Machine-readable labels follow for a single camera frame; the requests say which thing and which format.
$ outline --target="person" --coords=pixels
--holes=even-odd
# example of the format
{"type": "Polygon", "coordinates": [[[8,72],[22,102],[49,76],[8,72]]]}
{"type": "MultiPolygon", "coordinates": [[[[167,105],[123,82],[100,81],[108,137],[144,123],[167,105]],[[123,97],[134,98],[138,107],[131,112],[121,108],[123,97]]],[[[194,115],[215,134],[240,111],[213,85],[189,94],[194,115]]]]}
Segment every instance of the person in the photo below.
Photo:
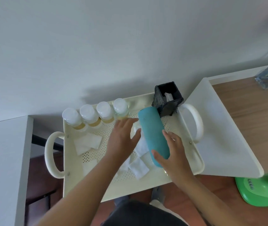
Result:
{"type": "MultiPolygon", "coordinates": [[[[138,118],[116,121],[108,140],[105,156],[66,197],[43,216],[38,226],[88,226],[91,224],[111,180],[140,139],[140,129],[132,139],[130,138],[131,128],[136,121],[138,118]]],[[[163,135],[170,148],[170,157],[164,159],[155,149],[151,152],[176,186],[189,196],[203,217],[214,226],[249,225],[195,178],[185,156],[181,138],[164,130],[163,135]]],[[[120,203],[103,226],[187,225],[181,217],[176,217],[171,213],[173,212],[167,211],[164,207],[158,206],[157,208],[129,200],[120,203]]]]}

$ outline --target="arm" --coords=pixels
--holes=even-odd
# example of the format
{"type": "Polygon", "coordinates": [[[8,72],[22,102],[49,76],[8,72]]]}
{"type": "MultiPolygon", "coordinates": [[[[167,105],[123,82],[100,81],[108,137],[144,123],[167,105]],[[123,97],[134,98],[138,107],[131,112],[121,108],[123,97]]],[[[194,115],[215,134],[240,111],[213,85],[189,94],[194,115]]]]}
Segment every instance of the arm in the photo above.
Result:
{"type": "Polygon", "coordinates": [[[185,192],[206,220],[215,226],[248,226],[215,194],[203,186],[193,175],[185,156],[181,138],[163,130],[163,135],[170,148],[170,157],[164,159],[152,150],[154,158],[162,165],[172,181],[185,192]]]}
{"type": "Polygon", "coordinates": [[[45,214],[38,226],[91,224],[111,180],[140,139],[140,129],[130,138],[132,125],[136,121],[137,118],[116,121],[105,156],[66,197],[45,214]]]}

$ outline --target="person's left hand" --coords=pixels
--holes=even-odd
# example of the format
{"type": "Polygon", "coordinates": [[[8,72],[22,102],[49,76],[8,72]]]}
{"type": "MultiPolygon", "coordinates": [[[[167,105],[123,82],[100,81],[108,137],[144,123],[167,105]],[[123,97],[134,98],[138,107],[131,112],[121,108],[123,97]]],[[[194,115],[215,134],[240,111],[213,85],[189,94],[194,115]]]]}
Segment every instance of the person's left hand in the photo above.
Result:
{"type": "Polygon", "coordinates": [[[106,156],[116,160],[120,165],[130,156],[140,139],[141,129],[136,131],[132,139],[130,137],[131,128],[136,121],[138,118],[117,120],[109,137],[106,156]]]}

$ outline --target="tray handle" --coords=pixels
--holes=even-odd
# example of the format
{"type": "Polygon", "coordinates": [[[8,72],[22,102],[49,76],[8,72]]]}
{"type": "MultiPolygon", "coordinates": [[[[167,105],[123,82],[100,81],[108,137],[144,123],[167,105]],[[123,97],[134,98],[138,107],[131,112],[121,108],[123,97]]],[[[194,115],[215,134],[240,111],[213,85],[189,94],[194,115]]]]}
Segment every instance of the tray handle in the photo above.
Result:
{"type": "Polygon", "coordinates": [[[181,107],[188,109],[190,111],[190,113],[192,114],[192,116],[196,122],[196,127],[197,127],[196,137],[195,137],[195,139],[193,139],[193,142],[199,143],[200,140],[202,139],[203,133],[204,133],[204,126],[203,126],[202,118],[201,118],[199,112],[197,111],[197,109],[194,106],[192,106],[191,104],[183,104],[183,105],[181,105],[181,107]]]}
{"type": "Polygon", "coordinates": [[[48,137],[46,144],[45,144],[46,167],[47,167],[49,173],[55,178],[64,178],[64,176],[65,176],[65,172],[58,170],[56,164],[54,163],[54,159],[53,159],[54,140],[57,137],[64,137],[64,136],[65,136],[65,134],[62,132],[54,132],[48,137]]]}

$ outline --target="hand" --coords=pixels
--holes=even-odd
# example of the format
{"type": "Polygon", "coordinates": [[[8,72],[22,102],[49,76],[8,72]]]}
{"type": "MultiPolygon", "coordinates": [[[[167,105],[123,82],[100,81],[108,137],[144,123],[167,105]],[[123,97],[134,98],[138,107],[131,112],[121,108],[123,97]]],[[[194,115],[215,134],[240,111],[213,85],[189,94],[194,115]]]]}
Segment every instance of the hand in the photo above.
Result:
{"type": "Polygon", "coordinates": [[[106,156],[117,160],[120,165],[130,156],[140,139],[141,129],[136,131],[132,139],[130,137],[131,128],[136,121],[138,118],[117,120],[109,137],[106,156]]]}
{"type": "Polygon", "coordinates": [[[167,133],[165,130],[162,130],[162,133],[170,148],[170,157],[164,159],[157,151],[152,150],[151,152],[157,162],[171,177],[172,181],[180,187],[183,185],[183,182],[194,180],[195,177],[186,158],[181,138],[175,133],[167,133]]]}

